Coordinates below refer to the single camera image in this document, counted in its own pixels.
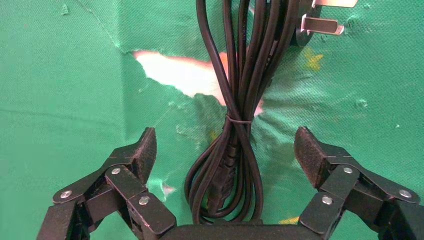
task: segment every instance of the plug prong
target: plug prong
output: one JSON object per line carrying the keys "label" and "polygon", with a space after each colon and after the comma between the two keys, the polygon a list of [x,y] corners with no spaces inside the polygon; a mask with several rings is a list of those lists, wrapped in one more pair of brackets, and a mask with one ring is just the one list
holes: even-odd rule
{"label": "plug prong", "polygon": [[343,25],[339,25],[337,20],[304,17],[302,19],[302,30],[320,34],[340,35],[345,30]]}
{"label": "plug prong", "polygon": [[312,7],[315,7],[315,5],[321,5],[330,7],[353,8],[357,2],[358,0],[314,0]]}

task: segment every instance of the green cloth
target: green cloth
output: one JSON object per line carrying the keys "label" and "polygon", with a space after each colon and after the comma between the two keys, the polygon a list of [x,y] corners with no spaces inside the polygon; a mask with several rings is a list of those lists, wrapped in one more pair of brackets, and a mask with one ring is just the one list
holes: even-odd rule
{"label": "green cloth", "polygon": [[[223,51],[220,1],[207,5]],[[298,126],[424,196],[423,8],[418,0],[327,7],[323,17],[338,19],[345,34],[316,35],[289,51],[252,126],[266,224],[299,216],[315,193],[294,159]],[[179,225],[191,224],[183,182],[219,134],[225,107],[147,78],[135,50],[206,61],[194,1],[2,1],[3,239],[34,239],[53,194],[135,142],[145,127],[156,128],[158,146],[149,189],[165,200],[162,184],[175,188],[164,204]],[[347,212],[332,239],[376,236]],[[92,239],[135,237],[114,213]]]}

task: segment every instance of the cable connector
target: cable connector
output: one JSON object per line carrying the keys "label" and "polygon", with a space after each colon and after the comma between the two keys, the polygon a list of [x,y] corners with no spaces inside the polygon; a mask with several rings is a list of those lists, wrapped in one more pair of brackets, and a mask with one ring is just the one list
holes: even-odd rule
{"label": "cable connector", "polygon": [[337,20],[320,18],[322,6],[353,8],[358,0],[300,0],[296,30],[290,45],[303,47],[314,33],[341,35],[345,30]]}

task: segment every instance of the cable bundle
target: cable bundle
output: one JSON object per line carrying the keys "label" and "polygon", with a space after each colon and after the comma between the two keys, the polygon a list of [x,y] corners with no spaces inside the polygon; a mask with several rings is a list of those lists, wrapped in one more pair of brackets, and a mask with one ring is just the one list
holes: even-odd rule
{"label": "cable bundle", "polygon": [[[237,40],[231,0],[223,0],[228,78],[212,39],[206,0],[196,0],[197,20],[222,92],[227,114],[222,133],[200,155],[187,174],[185,198],[194,224],[211,224],[237,209],[230,221],[242,221],[254,202],[252,220],[261,217],[264,194],[258,163],[250,144],[251,122],[271,77],[295,31],[299,0],[255,0],[247,50],[249,0],[240,0]],[[235,191],[226,206],[225,198]],[[207,209],[202,207],[208,194]]]}

